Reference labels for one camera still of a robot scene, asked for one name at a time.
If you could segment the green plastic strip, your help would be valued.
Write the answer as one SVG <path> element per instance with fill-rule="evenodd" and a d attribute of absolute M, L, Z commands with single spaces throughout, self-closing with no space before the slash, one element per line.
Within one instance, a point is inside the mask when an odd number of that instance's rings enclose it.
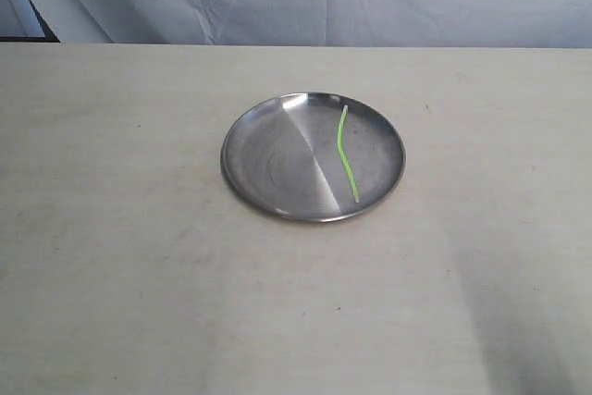
<path fill-rule="evenodd" d="M 348 116 L 348 111 L 349 111 L 348 105 L 344 105 L 341 110 L 339 124 L 338 124 L 338 128 L 337 128 L 337 150 L 338 150 L 339 158 L 341 160 L 345 174 L 347 176 L 348 182 L 350 184 L 352 198 L 358 204 L 360 202 L 360 194 L 358 191 L 357 182 L 356 182 L 356 179 L 353 175 L 351 165 L 349 163 L 348 157 L 345 153 L 344 146 L 343 146 L 343 131 L 344 131 L 346 118 Z"/>

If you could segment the round stainless steel plate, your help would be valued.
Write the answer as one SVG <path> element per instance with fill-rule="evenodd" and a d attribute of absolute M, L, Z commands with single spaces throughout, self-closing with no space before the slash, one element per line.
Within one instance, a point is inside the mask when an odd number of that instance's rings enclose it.
<path fill-rule="evenodd" d="M 349 111 L 343 146 L 356 179 L 352 191 L 337 150 L 342 107 Z M 288 93 L 253 106 L 229 128 L 222 175 L 253 208 L 289 220 L 327 223 L 358 216 L 384 201 L 402 179 L 403 140 L 369 105 L 335 93 Z"/>

